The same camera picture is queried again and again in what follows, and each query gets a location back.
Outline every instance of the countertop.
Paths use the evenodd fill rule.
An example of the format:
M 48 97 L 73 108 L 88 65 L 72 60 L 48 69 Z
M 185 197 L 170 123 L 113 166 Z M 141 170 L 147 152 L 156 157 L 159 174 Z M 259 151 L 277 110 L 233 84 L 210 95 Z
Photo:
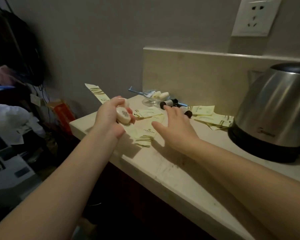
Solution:
M 129 99 L 130 107 L 146 109 L 144 97 Z M 74 136 L 80 140 L 94 124 L 96 112 L 70 122 Z M 255 157 L 236 146 L 225 131 L 211 130 L 191 120 L 198 136 L 251 161 L 300 181 L 300 158 L 294 164 L 280 164 Z M 192 160 L 164 146 L 157 134 L 151 147 L 132 144 L 127 134 L 120 139 L 110 162 L 175 208 L 214 238 L 274 239 L 230 193 Z

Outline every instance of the stainless steel kettle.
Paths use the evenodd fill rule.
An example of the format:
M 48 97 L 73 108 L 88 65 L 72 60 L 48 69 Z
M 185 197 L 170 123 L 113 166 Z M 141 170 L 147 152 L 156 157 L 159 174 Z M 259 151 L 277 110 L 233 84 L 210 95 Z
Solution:
M 300 153 L 300 63 L 273 65 L 256 79 L 228 135 L 257 157 L 295 161 Z

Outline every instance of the black kettle base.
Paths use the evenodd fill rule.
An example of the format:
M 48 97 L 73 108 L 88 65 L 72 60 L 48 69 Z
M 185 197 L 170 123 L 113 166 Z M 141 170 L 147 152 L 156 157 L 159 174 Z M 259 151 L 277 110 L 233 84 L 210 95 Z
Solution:
M 268 161 L 293 163 L 300 153 L 300 147 L 279 146 L 259 140 L 244 132 L 235 123 L 228 129 L 228 136 L 241 149 Z

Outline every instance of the glass dish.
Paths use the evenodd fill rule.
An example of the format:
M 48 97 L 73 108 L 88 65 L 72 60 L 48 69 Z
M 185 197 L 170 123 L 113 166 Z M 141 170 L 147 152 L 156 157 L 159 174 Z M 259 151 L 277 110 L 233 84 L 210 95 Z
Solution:
M 170 96 L 168 96 L 168 97 L 166 97 L 166 98 L 164 98 L 164 99 L 147 97 L 147 95 L 148 95 L 149 93 L 153 92 L 153 91 L 157 92 L 158 90 L 156 90 L 156 89 L 151 89 L 151 90 L 148 90 L 148 91 L 146 91 L 146 92 L 143 93 L 143 96 L 145 97 L 145 99 L 147 99 L 148 101 L 150 101 L 153 105 L 158 105 L 158 104 L 160 104 L 161 102 L 170 99 Z

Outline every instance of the gray wall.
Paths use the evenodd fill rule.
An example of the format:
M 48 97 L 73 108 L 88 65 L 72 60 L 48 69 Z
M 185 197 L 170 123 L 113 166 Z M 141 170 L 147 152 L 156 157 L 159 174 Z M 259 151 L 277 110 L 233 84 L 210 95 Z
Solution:
M 79 116 L 108 96 L 142 86 L 144 46 L 300 57 L 300 0 L 283 0 L 269 37 L 231 38 L 241 0 L 10 0 L 40 37 L 52 76 L 47 91 Z

